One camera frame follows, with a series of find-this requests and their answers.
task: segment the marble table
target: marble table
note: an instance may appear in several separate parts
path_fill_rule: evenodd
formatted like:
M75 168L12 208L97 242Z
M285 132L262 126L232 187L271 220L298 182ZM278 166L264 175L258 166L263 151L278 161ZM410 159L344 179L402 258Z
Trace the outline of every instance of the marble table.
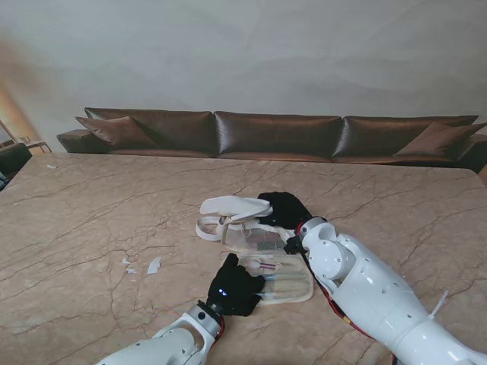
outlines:
M438 321L487 352L487 188L471 171L45 154L0 193L0 363L93 364L151 337L205 297L226 255L195 235L201 202L275 190L366 243L427 309L449 289ZM161 268L147 275L156 256ZM208 359L218 363L389 364L390 355L315 291L228 318Z

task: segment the sofa armrest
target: sofa armrest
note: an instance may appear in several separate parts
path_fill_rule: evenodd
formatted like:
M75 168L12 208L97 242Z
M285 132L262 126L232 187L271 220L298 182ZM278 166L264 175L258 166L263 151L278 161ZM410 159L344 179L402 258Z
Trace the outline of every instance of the sofa armrest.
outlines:
M32 154L23 143L11 144L0 148L0 172L4 175L16 173L31 157Z
M479 173L486 164L487 135L473 135L460 149L457 155L457 166Z
M62 133L57 138L67 152L73 154L104 154L110 150L107 143L87 129Z

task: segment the brown leather sofa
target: brown leather sofa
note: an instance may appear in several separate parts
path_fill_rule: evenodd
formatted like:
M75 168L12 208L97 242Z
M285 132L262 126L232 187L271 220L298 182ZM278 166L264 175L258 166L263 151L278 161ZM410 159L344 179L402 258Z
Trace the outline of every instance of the brown leather sofa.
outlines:
M393 156L432 122L470 125L477 116L342 118L98 108L85 112L95 119L132 117L158 149L112 151L90 131L77 129L57 136L67 152L462 167L476 172L487 164L487 135L474 135L448 157Z

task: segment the paper scrap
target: paper scrap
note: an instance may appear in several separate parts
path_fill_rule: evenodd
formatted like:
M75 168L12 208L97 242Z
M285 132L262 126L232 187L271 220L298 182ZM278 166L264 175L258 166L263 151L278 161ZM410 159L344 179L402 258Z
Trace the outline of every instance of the paper scrap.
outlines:
M149 264L149 268L147 269L148 274L155 274L158 272L158 269L161 267L161 257L158 256L155 259L152 260L152 262Z

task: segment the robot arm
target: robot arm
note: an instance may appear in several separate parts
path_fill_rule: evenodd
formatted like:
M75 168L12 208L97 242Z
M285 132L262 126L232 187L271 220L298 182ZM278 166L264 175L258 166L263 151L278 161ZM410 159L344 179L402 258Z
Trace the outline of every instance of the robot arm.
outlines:
M262 276L250 276L231 253L213 279L206 303L199 301L152 339L137 341L97 365L202 365L223 335L223 315L250 315L264 284Z
M298 229L318 284L361 332L403 365L487 365L429 315L407 282L362 243L320 217Z

